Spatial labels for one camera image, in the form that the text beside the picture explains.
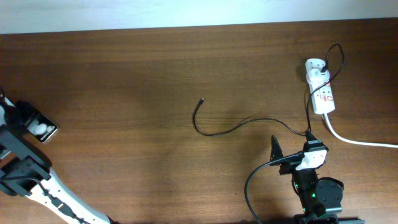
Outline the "black smartphone with white circles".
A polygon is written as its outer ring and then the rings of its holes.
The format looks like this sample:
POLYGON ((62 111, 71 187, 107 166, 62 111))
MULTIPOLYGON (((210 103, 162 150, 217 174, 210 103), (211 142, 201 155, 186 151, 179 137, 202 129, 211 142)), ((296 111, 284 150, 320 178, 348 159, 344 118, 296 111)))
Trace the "black smartphone with white circles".
POLYGON ((16 106, 23 127, 42 144, 47 144, 58 133, 58 126, 27 101, 18 101, 16 106))

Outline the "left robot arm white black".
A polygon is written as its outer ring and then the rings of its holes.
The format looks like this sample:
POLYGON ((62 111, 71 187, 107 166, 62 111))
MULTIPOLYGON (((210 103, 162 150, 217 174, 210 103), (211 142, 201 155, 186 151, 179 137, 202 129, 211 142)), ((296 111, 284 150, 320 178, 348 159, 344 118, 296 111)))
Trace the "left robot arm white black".
POLYGON ((95 210, 71 191, 52 169, 51 160, 23 135, 45 144, 58 126, 26 101, 13 103, 1 93, 1 192, 33 200, 67 223, 112 224, 113 219, 95 210))

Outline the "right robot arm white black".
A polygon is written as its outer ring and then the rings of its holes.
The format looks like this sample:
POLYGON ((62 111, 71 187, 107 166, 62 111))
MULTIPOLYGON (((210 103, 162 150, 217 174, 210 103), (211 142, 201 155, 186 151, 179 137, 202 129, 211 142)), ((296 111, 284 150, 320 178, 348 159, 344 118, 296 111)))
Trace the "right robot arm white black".
POLYGON ((277 138, 272 136, 270 161, 279 166, 280 175, 292 176, 303 207, 303 213, 294 216, 295 223, 338 223, 344 184, 331 177, 318 177, 316 170, 325 163, 329 149, 309 132, 306 138, 302 151, 284 156, 277 138))

